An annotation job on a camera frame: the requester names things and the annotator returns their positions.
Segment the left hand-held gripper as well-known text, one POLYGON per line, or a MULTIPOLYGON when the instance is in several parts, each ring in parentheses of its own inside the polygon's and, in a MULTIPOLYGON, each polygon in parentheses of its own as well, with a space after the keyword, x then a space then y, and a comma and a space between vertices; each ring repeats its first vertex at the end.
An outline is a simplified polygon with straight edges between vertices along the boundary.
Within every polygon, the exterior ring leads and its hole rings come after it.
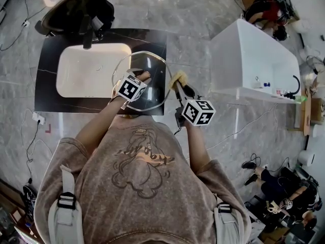
POLYGON ((125 109, 129 103, 138 100, 147 88, 147 84, 138 78, 143 72, 142 69, 128 69, 124 77, 114 85, 112 98, 120 96, 125 99, 121 109, 125 109))

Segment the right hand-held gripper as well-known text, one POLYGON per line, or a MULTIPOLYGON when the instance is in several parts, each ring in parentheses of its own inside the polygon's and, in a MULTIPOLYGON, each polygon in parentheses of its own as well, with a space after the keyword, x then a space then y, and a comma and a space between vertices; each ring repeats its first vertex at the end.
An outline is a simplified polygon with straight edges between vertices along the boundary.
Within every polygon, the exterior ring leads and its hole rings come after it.
POLYGON ((210 101, 200 100, 203 96, 192 85, 182 85, 180 81, 174 83, 176 98, 180 103, 176 109, 175 118, 179 127, 188 121, 193 126, 207 126, 216 113, 210 101))

